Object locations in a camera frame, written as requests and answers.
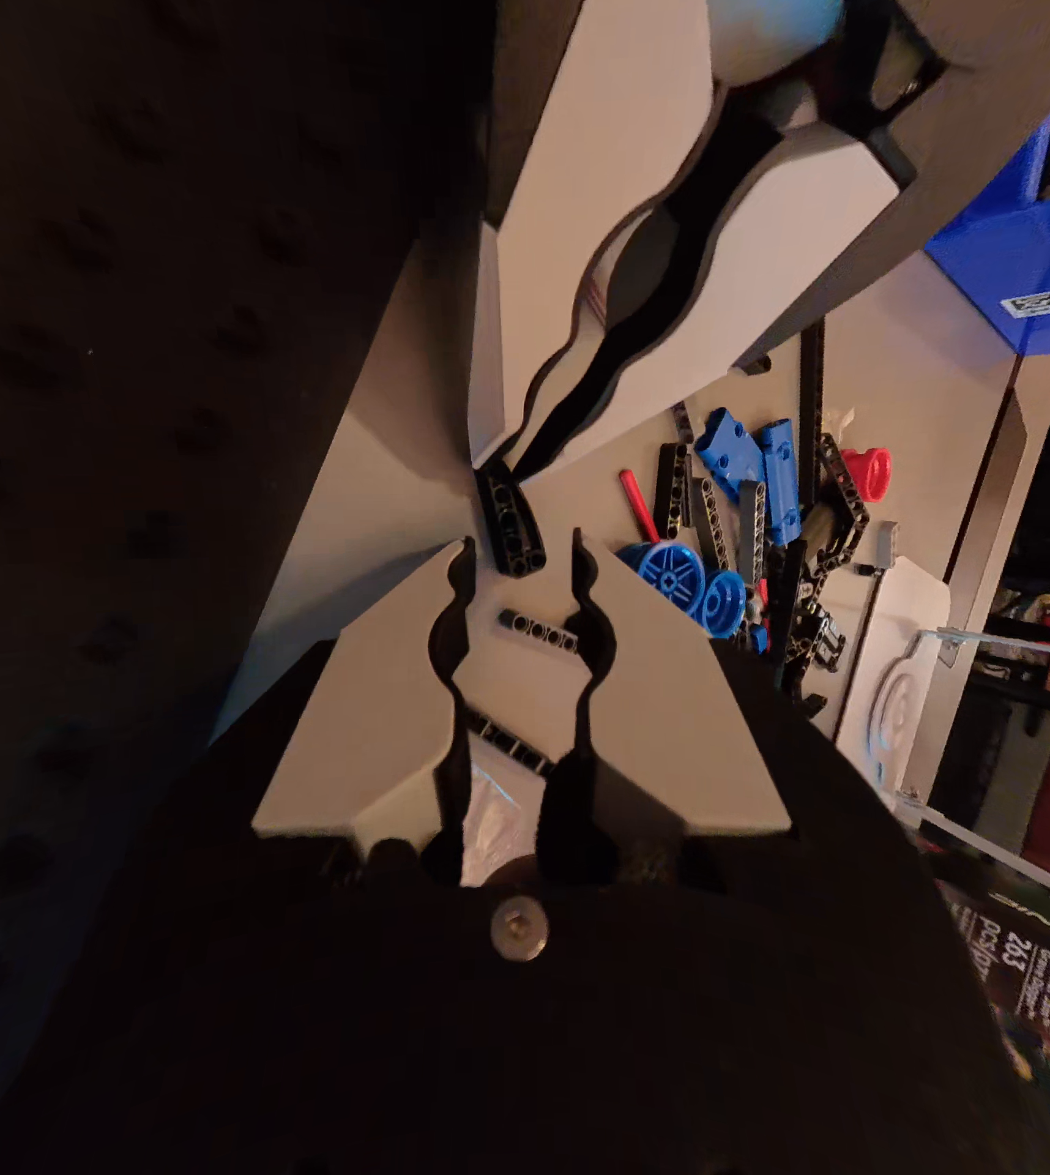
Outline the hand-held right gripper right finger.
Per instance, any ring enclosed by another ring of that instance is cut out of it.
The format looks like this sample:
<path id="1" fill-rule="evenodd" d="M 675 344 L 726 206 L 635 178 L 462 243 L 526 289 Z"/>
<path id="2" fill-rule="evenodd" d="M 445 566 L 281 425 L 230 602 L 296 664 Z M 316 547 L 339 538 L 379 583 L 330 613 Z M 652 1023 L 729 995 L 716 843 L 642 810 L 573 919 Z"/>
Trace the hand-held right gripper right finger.
<path id="1" fill-rule="evenodd" d="M 792 829 L 703 629 L 598 538 L 571 535 L 574 666 L 564 669 L 564 856 Z"/>

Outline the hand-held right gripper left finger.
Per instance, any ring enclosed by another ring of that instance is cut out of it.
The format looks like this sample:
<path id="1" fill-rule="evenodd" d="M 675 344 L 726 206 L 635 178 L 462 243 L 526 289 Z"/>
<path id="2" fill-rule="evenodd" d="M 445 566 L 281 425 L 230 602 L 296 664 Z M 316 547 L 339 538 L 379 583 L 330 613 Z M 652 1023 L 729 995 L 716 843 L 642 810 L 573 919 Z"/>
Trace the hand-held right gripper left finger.
<path id="1" fill-rule="evenodd" d="M 462 866 L 472 799 L 467 708 L 476 542 L 457 538 L 343 627 L 253 819 L 261 837 L 330 836 L 363 856 L 401 840 Z"/>

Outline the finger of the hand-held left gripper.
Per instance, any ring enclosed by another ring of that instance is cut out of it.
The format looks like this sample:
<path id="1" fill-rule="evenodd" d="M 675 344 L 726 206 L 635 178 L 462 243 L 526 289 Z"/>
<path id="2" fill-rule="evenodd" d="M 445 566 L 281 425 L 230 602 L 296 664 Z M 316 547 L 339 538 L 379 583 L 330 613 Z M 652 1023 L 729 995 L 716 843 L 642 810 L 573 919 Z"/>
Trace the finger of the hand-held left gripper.
<path id="1" fill-rule="evenodd" d="M 863 140 L 812 123 L 778 134 L 720 204 L 720 170 L 685 187 L 690 204 L 665 273 L 605 331 L 587 371 L 513 463 L 518 481 L 576 462 L 724 375 L 899 195 Z"/>
<path id="2" fill-rule="evenodd" d="M 723 85 L 826 42 L 842 2 L 499 2 L 472 333 L 472 466 L 523 428 L 587 273 L 690 164 Z"/>

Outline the blue angled shell panel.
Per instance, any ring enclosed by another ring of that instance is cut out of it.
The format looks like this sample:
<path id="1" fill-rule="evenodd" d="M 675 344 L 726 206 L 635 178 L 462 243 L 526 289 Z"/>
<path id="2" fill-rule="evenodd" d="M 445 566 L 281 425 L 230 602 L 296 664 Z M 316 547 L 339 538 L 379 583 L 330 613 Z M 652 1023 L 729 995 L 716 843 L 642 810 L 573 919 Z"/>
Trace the blue angled shell panel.
<path id="1" fill-rule="evenodd" d="M 758 442 L 724 406 L 709 413 L 705 432 L 695 442 L 695 452 L 713 479 L 736 491 L 743 481 L 766 480 L 766 459 Z"/>

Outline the black beam chassis assembly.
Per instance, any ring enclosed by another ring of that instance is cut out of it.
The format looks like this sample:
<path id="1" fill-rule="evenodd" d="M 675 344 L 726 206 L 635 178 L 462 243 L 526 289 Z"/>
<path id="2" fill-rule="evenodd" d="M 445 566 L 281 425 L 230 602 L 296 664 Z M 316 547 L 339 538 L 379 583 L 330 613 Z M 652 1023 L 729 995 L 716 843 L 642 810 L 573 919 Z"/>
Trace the black beam chassis assembly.
<path id="1" fill-rule="evenodd" d="M 817 497 L 800 537 L 771 555 L 767 610 L 774 683 L 809 717 L 822 711 L 826 697 L 805 694 L 805 676 L 814 666 L 836 671 L 848 644 L 822 591 L 852 562 L 870 521 L 834 436 L 821 432 L 814 455 L 821 473 Z"/>

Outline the grey desk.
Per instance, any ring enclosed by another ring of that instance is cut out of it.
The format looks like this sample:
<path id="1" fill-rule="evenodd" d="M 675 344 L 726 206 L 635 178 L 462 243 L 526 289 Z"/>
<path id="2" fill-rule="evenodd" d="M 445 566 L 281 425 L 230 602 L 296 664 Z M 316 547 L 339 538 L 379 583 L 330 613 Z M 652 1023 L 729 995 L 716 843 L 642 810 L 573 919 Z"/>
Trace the grey desk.
<path id="1" fill-rule="evenodd" d="M 485 542 L 468 467 L 468 262 L 417 242 L 400 272 L 350 403 L 306 500 L 238 674 L 216 722 L 220 737 L 312 643 L 342 627 L 396 588 L 451 540 Z M 1015 355 L 926 255 L 914 255 L 826 321 L 825 406 L 852 409 L 849 447 L 892 450 L 894 476 L 879 520 L 899 523 L 899 548 L 941 578 L 970 497 L 1015 385 L 1026 446 L 1004 474 L 1001 511 L 975 515 L 975 549 L 987 559 L 951 588 L 955 627 L 979 627 L 1011 545 L 1015 523 L 1050 422 L 1050 357 Z M 618 481 L 629 467 L 651 489 L 668 416 L 652 418 L 527 491 L 544 531 L 543 572 L 513 581 L 482 557 L 469 610 L 471 654 L 461 690 L 550 755 L 574 735 L 571 693 L 553 684 L 547 708 L 518 712 L 516 677 L 549 670 L 543 650 L 495 630 L 499 609 L 549 622 L 574 608 L 573 530 L 610 548 L 638 532 Z M 515 661 L 515 670 L 499 664 Z"/>

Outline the blue wheel hub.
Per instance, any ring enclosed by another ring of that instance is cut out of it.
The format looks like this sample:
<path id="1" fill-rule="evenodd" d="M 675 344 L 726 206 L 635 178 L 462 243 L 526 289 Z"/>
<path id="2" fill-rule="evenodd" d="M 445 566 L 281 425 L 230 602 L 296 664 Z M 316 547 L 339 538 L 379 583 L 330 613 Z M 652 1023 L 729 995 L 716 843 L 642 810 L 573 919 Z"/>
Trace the blue wheel hub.
<path id="1" fill-rule="evenodd" d="M 746 622 L 747 588 L 740 572 L 717 569 L 709 574 L 696 618 L 710 639 L 733 637 Z"/>
<path id="2" fill-rule="evenodd" d="M 668 602 L 703 626 L 702 606 L 709 572 L 695 549 L 675 540 L 641 541 L 621 547 L 615 555 Z"/>

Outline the long black beam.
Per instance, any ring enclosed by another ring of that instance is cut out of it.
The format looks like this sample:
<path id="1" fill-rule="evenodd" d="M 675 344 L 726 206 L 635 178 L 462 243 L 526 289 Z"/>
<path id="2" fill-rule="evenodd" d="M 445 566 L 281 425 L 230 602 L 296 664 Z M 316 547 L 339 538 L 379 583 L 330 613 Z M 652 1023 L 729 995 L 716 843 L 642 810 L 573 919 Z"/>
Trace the long black beam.
<path id="1" fill-rule="evenodd" d="M 467 705 L 465 722 L 472 735 L 488 744 L 503 756 L 530 771 L 533 775 L 547 779 L 553 771 L 553 761 L 536 746 L 501 725 L 488 714 Z"/>

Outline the blue plastic bin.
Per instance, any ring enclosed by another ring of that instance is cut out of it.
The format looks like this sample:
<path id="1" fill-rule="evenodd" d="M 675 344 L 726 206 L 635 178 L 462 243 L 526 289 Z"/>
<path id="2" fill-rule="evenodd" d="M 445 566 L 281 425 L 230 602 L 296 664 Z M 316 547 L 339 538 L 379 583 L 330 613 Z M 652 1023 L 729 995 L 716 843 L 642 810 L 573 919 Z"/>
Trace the blue plastic bin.
<path id="1" fill-rule="evenodd" d="M 1038 201 L 1050 113 L 1013 158 L 926 246 L 1021 355 L 1050 354 L 1050 201 Z"/>

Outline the small bag of red parts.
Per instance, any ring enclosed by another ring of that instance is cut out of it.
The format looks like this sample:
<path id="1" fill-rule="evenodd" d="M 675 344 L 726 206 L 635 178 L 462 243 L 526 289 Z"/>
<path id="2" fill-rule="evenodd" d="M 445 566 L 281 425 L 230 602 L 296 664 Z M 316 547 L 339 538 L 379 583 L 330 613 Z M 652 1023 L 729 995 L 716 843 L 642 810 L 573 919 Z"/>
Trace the small bag of red parts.
<path id="1" fill-rule="evenodd" d="M 515 764 L 471 768 L 471 802 L 462 823 L 461 887 L 485 885 L 515 861 L 536 854 L 546 781 Z"/>

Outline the grey long beam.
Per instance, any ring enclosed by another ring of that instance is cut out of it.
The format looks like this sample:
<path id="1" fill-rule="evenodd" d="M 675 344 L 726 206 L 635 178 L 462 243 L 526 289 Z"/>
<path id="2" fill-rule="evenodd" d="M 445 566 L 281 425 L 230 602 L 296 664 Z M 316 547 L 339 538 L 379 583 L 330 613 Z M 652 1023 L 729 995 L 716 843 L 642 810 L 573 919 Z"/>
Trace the grey long beam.
<path id="1" fill-rule="evenodd" d="M 544 644 L 564 653 L 578 653 L 580 639 L 569 627 L 550 625 L 518 609 L 505 608 L 498 613 L 498 623 L 509 633 Z"/>

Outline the pile of loose building parts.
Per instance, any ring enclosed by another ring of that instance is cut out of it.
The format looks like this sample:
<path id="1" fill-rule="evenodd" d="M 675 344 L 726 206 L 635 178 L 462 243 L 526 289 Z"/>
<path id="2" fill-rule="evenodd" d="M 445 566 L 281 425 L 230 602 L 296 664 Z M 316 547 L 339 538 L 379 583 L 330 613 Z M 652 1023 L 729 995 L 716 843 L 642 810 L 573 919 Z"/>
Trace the pile of loose building parts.
<path id="1" fill-rule="evenodd" d="M 802 524 L 817 497 L 821 479 L 814 450 L 818 435 L 826 432 L 822 412 L 825 360 L 826 318 L 819 318 L 804 328 L 800 340 L 801 432 L 794 429 L 794 436 Z M 662 540 L 675 540 L 695 549 L 709 574 L 717 569 L 740 572 L 747 588 L 746 622 L 726 640 L 753 654 L 766 656 L 771 663 L 770 559 L 773 554 L 785 548 L 775 547 L 768 537 L 766 480 L 743 481 L 736 491 L 734 487 L 713 479 L 695 452 L 697 438 L 688 405 L 676 402 L 669 412 L 678 439 L 661 447 L 651 508 L 655 523 Z"/>

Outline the blue curved shell panel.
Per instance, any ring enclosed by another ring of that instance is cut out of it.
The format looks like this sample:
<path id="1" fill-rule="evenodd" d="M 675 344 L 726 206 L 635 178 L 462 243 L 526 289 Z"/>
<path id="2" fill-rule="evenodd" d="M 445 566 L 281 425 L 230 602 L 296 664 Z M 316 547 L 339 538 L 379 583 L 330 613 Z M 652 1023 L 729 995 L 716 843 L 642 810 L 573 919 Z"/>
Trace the blue curved shell panel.
<path id="1" fill-rule="evenodd" d="M 767 484 L 767 532 L 775 547 L 788 547 L 802 528 L 795 428 L 791 419 L 774 421 L 758 430 Z"/>

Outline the red axle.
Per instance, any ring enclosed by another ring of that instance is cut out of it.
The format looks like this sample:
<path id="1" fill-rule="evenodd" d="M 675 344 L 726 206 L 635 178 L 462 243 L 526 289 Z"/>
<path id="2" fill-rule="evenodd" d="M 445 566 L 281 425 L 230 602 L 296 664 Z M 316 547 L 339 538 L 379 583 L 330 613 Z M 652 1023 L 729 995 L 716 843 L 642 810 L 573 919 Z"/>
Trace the red axle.
<path id="1" fill-rule="evenodd" d="M 644 540 L 651 544 L 662 540 L 662 534 L 655 523 L 651 507 L 641 491 L 639 483 L 632 469 L 621 469 L 618 473 L 621 489 L 628 500 L 628 506 L 635 518 Z"/>

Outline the red wheel hub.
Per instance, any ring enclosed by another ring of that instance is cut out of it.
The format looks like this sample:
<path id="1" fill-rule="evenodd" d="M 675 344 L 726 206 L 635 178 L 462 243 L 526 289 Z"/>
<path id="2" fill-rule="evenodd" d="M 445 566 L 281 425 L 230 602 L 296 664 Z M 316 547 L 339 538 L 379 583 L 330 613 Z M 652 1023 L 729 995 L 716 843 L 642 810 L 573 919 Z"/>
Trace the red wheel hub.
<path id="1" fill-rule="evenodd" d="M 882 503 L 893 477 L 893 455 L 889 447 L 875 446 L 859 450 L 843 447 L 841 456 L 866 504 Z"/>

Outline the white book stand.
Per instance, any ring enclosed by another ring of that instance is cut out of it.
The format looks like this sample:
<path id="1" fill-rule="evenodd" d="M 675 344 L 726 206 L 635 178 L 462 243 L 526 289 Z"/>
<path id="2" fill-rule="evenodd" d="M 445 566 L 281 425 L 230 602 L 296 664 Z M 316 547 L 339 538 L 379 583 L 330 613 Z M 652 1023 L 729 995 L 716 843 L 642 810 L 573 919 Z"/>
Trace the white book stand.
<path id="1" fill-rule="evenodd" d="M 934 663 L 953 667 L 961 650 L 977 652 L 984 643 L 1050 656 L 1050 643 L 1042 640 L 958 627 L 919 627 L 903 653 L 893 657 L 872 683 L 863 735 L 869 765 L 862 773 L 887 807 L 893 807 L 900 796 L 916 798 L 916 792 L 903 786 L 903 776 L 916 744 Z"/>

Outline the dark perforated panel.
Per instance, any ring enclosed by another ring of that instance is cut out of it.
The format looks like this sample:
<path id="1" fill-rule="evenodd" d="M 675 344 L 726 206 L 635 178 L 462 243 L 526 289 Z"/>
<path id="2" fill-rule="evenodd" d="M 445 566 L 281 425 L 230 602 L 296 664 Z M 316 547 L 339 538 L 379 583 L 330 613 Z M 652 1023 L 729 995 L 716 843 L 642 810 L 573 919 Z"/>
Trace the dark perforated panel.
<path id="1" fill-rule="evenodd" d="M 209 741 L 498 7 L 0 1 L 0 1099 Z"/>

